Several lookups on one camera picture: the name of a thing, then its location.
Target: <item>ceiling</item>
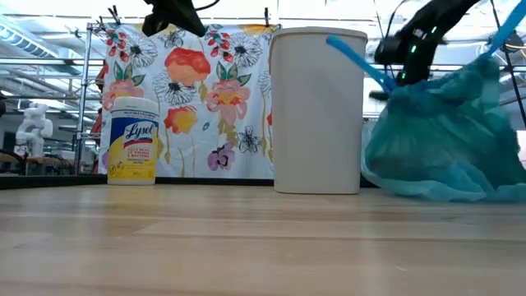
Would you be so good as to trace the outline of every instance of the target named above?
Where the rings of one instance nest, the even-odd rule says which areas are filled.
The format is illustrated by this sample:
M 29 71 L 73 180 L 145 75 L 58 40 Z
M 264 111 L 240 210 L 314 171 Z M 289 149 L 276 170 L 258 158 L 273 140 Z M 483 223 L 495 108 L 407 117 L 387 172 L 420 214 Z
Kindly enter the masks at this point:
M 195 7 L 209 4 L 212 0 L 194 0 Z M 504 20 L 511 9 L 519 0 L 496 0 L 498 15 Z M 427 0 L 408 0 L 395 14 L 391 32 L 399 29 L 407 19 L 422 7 Z M 110 22 L 108 7 L 115 4 L 118 14 L 124 23 L 141 23 L 142 18 L 150 14 L 151 7 L 141 0 L 0 0 L 0 12 L 13 25 L 28 32 L 35 42 L 48 44 L 54 51 L 61 54 L 84 55 L 85 28 L 88 22 L 95 22 L 99 16 L 104 21 Z M 377 40 L 381 38 L 382 31 L 388 26 L 388 21 L 393 10 L 398 6 L 399 0 L 221 0 L 211 9 L 199 12 L 204 23 L 241 24 L 264 23 L 263 11 L 265 7 L 270 10 L 270 21 L 280 23 L 284 27 L 294 26 L 332 26 L 361 30 L 367 33 L 369 56 L 374 52 Z M 482 0 L 474 6 L 463 20 L 446 36 L 449 45 L 441 47 L 436 54 L 437 64 L 465 64 L 472 61 L 480 53 L 483 43 L 496 31 L 495 19 L 489 1 Z M 520 36 L 526 33 L 526 22 L 522 22 L 517 31 Z M 105 43 L 94 37 L 91 58 L 103 58 L 106 52 Z M 28 58 L 30 55 L 13 48 L 9 44 L 0 42 L 0 58 Z M 517 53 L 513 56 L 514 64 L 524 65 L 526 55 Z M 64 90 L 76 91 L 80 87 L 79 80 L 70 82 L 64 79 L 54 79 L 58 75 L 48 67 L 16 67 L 29 75 L 37 76 L 42 81 L 60 87 Z M 90 67 L 89 76 L 95 77 L 100 67 Z M 0 67 L 0 79 L 11 75 L 5 68 Z M 31 81 L 21 79 L 26 85 Z M 47 95 L 61 95 L 56 91 L 47 91 Z M 90 96 L 100 96 L 96 87 L 89 89 Z M 74 101 L 66 102 L 75 108 Z M 87 109 L 95 111 L 100 106 L 99 102 L 90 101 Z

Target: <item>fabric backdrop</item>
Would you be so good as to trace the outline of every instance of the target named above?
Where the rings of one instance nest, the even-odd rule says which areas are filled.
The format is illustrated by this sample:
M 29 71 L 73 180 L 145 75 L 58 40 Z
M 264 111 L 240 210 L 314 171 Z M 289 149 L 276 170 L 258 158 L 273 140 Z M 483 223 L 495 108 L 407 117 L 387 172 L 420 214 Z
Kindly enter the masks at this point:
M 99 32 L 108 45 L 99 172 L 114 101 L 132 95 L 159 102 L 157 176 L 273 178 L 268 61 L 278 27 L 209 25 L 203 38 L 140 28 Z

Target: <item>blue handle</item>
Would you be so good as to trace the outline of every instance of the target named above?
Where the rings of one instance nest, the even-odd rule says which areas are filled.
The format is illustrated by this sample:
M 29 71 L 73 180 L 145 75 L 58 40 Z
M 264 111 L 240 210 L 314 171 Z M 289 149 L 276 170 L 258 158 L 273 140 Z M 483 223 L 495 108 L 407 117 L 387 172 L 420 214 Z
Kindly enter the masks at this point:
M 365 71 L 369 76 L 374 79 L 386 93 L 390 93 L 396 88 L 396 82 L 389 78 L 387 75 L 382 74 L 380 71 L 376 70 L 374 67 L 369 65 L 365 59 L 360 57 L 351 47 L 349 47 L 342 39 L 336 36 L 327 37 L 327 44 L 338 49 L 343 53 L 347 58 L 350 58 L 351 61 L 356 63 L 363 71 Z
M 493 43 L 490 49 L 483 55 L 491 56 L 497 49 L 504 46 L 508 36 L 510 36 L 513 30 L 515 30 L 515 27 L 523 20 L 524 16 L 526 16 L 526 0 L 521 0 L 510 13 L 495 37 L 493 37 Z

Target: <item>teal plastic bag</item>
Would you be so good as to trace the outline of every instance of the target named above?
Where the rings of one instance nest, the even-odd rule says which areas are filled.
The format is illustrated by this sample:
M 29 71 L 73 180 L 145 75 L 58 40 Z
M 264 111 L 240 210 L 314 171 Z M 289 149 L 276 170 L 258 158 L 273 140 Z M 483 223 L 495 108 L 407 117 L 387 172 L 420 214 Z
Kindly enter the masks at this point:
M 398 195 L 433 201 L 526 201 L 526 170 L 516 132 L 499 105 L 499 66 L 491 57 L 524 14 L 526 1 L 474 62 L 439 80 L 404 87 L 363 67 L 341 40 L 328 38 L 390 92 L 378 122 L 363 131 L 366 179 Z

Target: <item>white statue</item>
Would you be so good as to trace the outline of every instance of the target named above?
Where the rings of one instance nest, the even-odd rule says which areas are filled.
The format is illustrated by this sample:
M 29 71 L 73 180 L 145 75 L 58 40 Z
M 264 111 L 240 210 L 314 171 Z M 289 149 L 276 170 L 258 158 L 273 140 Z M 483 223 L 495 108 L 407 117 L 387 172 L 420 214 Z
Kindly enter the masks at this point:
M 24 156 L 26 153 L 34 156 L 44 156 L 44 139 L 53 135 L 53 123 L 46 119 L 48 105 L 31 103 L 30 107 L 24 110 L 24 121 L 16 131 L 15 153 Z M 31 132 L 25 130 L 35 126 Z

